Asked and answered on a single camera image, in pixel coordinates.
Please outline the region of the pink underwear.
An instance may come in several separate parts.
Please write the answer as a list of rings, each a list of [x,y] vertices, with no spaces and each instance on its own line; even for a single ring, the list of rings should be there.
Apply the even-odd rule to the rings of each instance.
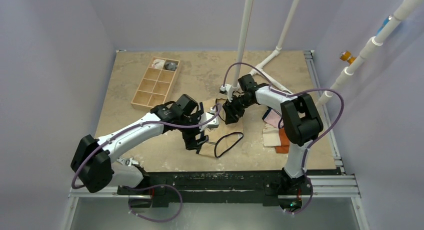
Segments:
[[[284,122],[282,120],[282,117],[280,116],[280,114],[278,112],[276,112],[274,109],[272,108],[268,108],[266,110],[266,112],[264,113],[262,120],[266,123],[269,124],[275,128],[283,128],[284,126]]]

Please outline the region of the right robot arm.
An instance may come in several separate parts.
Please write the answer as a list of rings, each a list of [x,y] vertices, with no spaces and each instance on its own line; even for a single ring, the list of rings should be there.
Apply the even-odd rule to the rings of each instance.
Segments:
[[[289,95],[269,84],[258,84],[251,75],[242,76],[238,83],[242,93],[223,104],[225,123],[237,123],[246,108],[253,104],[265,105],[280,113],[289,140],[288,158],[282,169],[280,185],[286,193],[295,192],[306,178],[310,144],[318,139],[324,128],[311,95]]]

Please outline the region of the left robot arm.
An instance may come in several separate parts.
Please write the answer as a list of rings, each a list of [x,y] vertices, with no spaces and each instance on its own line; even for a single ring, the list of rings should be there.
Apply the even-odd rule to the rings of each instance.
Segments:
[[[209,139],[203,132],[219,125],[220,110],[220,105],[214,105],[206,112],[196,100],[183,94],[176,101],[154,106],[141,119],[116,132],[99,138],[84,136],[70,163],[74,171],[71,187],[85,187],[90,193],[102,190],[113,180],[115,161],[141,143],[168,131],[179,130],[187,150],[200,150]]]

